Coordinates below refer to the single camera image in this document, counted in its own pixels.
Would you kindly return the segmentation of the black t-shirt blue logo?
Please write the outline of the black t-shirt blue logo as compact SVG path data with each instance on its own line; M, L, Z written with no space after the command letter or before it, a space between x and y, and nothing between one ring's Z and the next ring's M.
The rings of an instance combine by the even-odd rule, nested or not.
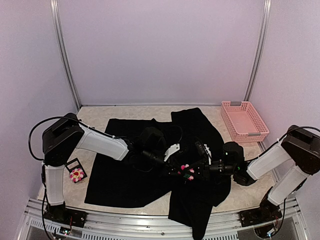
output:
M197 140L208 145L214 159L223 152L221 134L199 108L172 112L170 122L113 118L108 121L105 132L134 138L147 127L163 131L169 145L180 144L181 151L176 157L180 165L200 160L195 146ZM228 176L212 174L208 181L188 180L166 175L160 167L152 167L140 157L129 165L97 154L84 201L104 207L140 208L170 194L168 218L191 227L192 237L201 240L212 208L223 202L230 190Z

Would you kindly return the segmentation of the pink plastic basket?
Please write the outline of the pink plastic basket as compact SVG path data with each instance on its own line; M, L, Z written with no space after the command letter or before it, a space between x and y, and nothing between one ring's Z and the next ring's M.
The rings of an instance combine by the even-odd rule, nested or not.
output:
M270 133L249 101L222 101L220 114L234 142L262 142Z

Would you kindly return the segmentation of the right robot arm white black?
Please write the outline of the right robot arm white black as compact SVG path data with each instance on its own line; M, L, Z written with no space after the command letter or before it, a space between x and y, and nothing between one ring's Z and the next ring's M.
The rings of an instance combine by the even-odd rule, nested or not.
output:
M320 170L320 137L313 133L314 127L289 127L287 132L276 140L259 156L245 160L244 149L230 141L222 146L222 155L214 157L209 147L196 142L201 160L181 168L185 178L209 180L212 175L232 176L242 186L250 186L279 165L292 160L294 165L272 186L262 198L259 206L239 213L242 227L248 227L283 218L280 210L286 198L298 190L309 176Z

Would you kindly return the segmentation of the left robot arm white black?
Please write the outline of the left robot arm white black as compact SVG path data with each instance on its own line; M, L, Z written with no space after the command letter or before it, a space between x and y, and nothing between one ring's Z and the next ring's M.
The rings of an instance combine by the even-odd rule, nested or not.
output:
M64 199L64 170L76 149L104 155L122 164L166 167L180 144L168 145L165 135L155 127L147 127L136 138L114 136L83 123L73 113L57 116L42 134L43 219L83 228L87 213L66 207Z

